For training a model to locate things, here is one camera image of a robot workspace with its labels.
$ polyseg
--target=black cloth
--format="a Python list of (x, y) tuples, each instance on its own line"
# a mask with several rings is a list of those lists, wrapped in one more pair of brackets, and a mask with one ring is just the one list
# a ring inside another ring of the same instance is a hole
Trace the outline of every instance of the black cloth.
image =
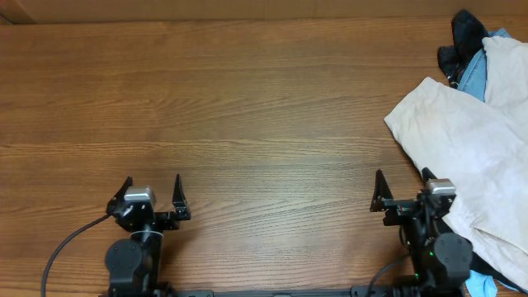
[(484, 25), (463, 9), (451, 21), (453, 43), (438, 48), (438, 67), (447, 76), (451, 87), (457, 88), (469, 62), (483, 48), (482, 38), (488, 37)]

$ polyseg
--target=wall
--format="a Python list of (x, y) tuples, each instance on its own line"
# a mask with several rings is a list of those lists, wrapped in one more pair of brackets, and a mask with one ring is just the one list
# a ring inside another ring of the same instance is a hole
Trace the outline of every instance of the wall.
[(308, 17), (526, 15), (525, 0), (0, 0), (17, 24)]

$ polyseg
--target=wooden table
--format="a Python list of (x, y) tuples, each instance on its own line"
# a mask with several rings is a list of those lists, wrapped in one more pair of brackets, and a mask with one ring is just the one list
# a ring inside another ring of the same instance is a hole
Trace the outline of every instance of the wooden table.
[[(483, 21), (528, 40), (522, 16)], [(451, 43), (449, 17), (0, 26), (0, 295), (39, 295), (53, 250), (127, 176), (169, 210), (177, 173), (193, 218), (166, 234), (162, 280), (367, 284), (403, 253), (369, 212), (375, 170), (397, 197), (420, 186), (383, 119), (426, 76), (446, 82)], [(75, 238), (49, 296), (103, 294), (127, 236), (108, 219)]]

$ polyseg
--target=blue jeans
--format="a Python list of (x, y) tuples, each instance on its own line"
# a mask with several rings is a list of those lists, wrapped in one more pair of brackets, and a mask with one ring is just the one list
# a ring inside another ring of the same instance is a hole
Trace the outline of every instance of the blue jeans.
[[(489, 37), (502, 36), (510, 38), (504, 28), (497, 32), (489, 32)], [(457, 90), (466, 92), (480, 101), (484, 102), (484, 91), (486, 90), (486, 77), (488, 76), (486, 54), (481, 49), (473, 56), (468, 67), (460, 79)]]

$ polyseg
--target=crumpled white fabric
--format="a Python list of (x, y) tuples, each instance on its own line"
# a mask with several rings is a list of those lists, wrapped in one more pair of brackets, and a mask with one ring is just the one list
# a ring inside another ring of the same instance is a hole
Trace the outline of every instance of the crumpled white fabric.
[(528, 44), (483, 44), (486, 103), (426, 78), (384, 120), (419, 170), (455, 184), (445, 222), (528, 290)]

